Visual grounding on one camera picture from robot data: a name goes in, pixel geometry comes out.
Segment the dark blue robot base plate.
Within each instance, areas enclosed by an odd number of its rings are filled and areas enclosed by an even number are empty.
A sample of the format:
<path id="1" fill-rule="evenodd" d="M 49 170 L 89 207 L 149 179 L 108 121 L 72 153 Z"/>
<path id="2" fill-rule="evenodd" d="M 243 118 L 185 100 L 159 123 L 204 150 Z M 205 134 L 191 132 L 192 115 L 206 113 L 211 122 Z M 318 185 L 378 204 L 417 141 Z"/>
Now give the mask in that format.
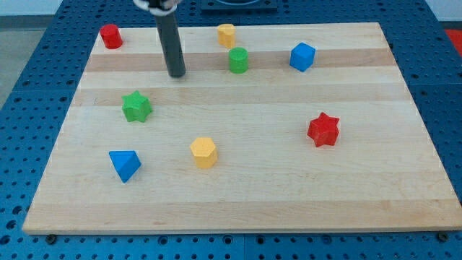
<path id="1" fill-rule="evenodd" d="M 274 11 L 278 0 L 200 0 L 201 10 L 215 11 Z"/>

